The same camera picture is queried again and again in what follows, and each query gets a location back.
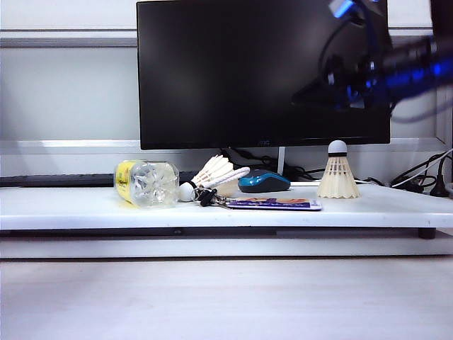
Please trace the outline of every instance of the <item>clear plastic bottle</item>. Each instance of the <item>clear plastic bottle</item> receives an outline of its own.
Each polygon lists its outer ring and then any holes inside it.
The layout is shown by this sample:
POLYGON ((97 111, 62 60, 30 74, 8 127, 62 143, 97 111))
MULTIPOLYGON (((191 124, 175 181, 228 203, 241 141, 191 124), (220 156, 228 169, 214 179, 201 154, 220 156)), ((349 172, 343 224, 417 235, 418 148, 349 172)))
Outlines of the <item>clear plastic bottle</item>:
POLYGON ((167 161, 122 161, 115 169, 115 187, 138 207, 173 207, 178 202, 179 171, 167 161))

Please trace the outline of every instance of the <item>computer monitor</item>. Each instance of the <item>computer monitor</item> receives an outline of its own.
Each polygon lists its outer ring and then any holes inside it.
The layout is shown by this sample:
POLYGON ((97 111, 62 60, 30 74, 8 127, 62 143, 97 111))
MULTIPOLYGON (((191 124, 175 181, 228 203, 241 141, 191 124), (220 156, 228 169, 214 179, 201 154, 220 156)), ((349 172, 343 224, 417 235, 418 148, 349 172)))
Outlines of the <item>computer monitor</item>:
MULTIPOLYGON (((385 110, 292 100, 317 78, 321 50, 341 24, 329 2, 137 3, 141 148, 388 143, 385 110)), ((389 46, 386 1, 372 5, 382 13, 372 12, 379 41, 389 46)), ((366 51, 366 30, 351 24, 328 54, 351 67, 366 51)))

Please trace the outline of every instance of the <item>black keyboard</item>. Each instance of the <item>black keyboard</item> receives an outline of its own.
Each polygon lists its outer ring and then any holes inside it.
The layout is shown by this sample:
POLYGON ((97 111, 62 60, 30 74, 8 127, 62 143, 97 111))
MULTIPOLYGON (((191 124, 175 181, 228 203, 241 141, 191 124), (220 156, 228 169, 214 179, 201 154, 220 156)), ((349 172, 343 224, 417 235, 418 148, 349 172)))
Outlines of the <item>black keyboard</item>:
MULTIPOLYGON (((179 182, 190 181, 196 171, 181 171, 179 182)), ((99 188, 113 186, 113 174, 64 174, 0 177, 0 187, 99 188)))

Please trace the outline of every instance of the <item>monitor stand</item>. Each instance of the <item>monitor stand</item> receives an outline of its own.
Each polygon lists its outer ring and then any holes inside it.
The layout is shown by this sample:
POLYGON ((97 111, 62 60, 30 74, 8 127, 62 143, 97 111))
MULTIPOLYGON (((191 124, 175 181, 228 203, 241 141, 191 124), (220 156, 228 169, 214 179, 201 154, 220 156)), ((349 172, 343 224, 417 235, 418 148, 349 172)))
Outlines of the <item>monitor stand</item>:
POLYGON ((285 147, 278 147, 277 173, 283 175, 284 166, 285 166, 285 147))

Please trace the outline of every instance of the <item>blue wireless mouse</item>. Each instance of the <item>blue wireless mouse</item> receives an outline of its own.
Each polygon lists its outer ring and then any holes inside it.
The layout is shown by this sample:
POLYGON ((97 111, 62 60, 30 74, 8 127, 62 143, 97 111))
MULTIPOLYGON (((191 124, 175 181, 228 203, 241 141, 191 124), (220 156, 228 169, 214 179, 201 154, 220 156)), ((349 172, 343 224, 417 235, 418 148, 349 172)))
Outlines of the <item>blue wireless mouse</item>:
POLYGON ((238 185, 243 193, 269 193, 288 190, 291 182, 275 172, 255 169, 240 178, 238 185))

